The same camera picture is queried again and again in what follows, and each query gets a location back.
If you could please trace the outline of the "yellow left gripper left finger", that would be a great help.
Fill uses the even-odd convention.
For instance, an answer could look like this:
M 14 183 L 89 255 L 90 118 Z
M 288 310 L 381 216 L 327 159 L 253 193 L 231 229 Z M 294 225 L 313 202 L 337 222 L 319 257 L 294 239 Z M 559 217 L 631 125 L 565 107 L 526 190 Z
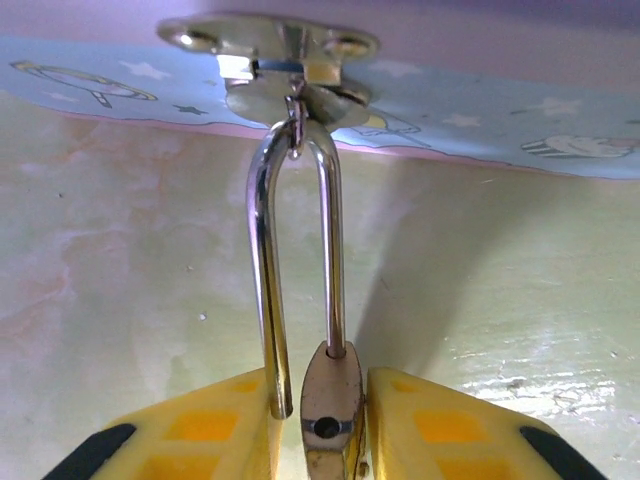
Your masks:
M 273 479 L 282 425 L 256 369 L 124 415 L 49 479 Z

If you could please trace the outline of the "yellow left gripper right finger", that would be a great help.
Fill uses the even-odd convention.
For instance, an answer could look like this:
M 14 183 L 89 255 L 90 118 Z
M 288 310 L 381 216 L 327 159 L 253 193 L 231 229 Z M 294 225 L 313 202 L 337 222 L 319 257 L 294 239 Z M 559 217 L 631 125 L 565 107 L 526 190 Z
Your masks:
M 392 368 L 367 378 L 376 479 L 601 479 L 544 422 Z

